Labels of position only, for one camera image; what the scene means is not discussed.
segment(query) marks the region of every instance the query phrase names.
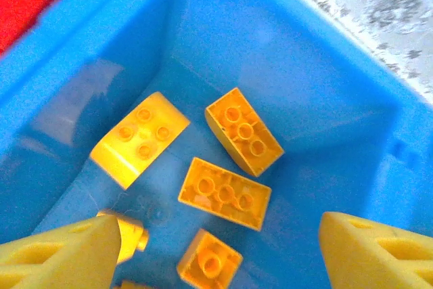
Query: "2x2 yellow brick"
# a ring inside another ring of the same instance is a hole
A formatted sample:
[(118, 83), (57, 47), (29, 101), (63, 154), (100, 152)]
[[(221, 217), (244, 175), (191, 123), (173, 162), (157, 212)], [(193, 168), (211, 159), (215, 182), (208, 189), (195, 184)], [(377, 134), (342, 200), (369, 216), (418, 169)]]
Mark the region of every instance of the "2x2 yellow brick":
[(205, 117), (232, 159), (248, 174), (260, 176), (284, 153), (238, 88), (209, 105)]
[(260, 230), (271, 188), (210, 164), (192, 160), (179, 201), (219, 217)]
[(184, 115), (156, 92), (108, 132), (90, 156), (127, 189), (188, 124)]
[(143, 223), (141, 221), (126, 217), (110, 210), (102, 210), (97, 213), (97, 216), (106, 215), (115, 216), (120, 229), (122, 245), (117, 258), (117, 264), (131, 259), (135, 253), (135, 250), (139, 250), (140, 252), (145, 250), (147, 242), (149, 241), (149, 232), (144, 229)]
[(199, 289), (226, 289), (242, 255), (201, 229), (177, 265), (181, 279)]

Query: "yellow building block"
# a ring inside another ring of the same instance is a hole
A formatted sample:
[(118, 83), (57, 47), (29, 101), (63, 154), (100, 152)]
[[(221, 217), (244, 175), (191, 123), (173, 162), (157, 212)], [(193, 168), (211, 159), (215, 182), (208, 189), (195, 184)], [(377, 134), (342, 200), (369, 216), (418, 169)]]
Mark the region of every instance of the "yellow building block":
[(130, 281), (126, 281), (123, 280), (122, 281), (122, 286), (117, 286), (114, 287), (113, 289), (152, 289), (148, 286), (143, 286), (141, 284), (135, 284), (134, 282), (130, 282)]
[(97, 216), (113, 215), (117, 218), (122, 245), (117, 259), (117, 264), (131, 259), (135, 250), (143, 252), (149, 240), (149, 233), (143, 228), (141, 221), (120, 215), (110, 210), (99, 211)]
[(433, 238), (324, 213), (319, 240), (333, 289), (433, 288)]
[(238, 88), (209, 105), (205, 117), (232, 159), (250, 175), (260, 176), (284, 154)]
[(198, 289), (225, 289), (242, 262), (242, 255), (201, 229), (177, 265), (181, 279)]
[(153, 93), (99, 141), (90, 157), (127, 189), (188, 124), (161, 93)]
[(271, 188), (195, 157), (179, 201), (219, 217), (261, 230)]
[(0, 245), (1, 289), (107, 289), (120, 249), (116, 218), (96, 217)]

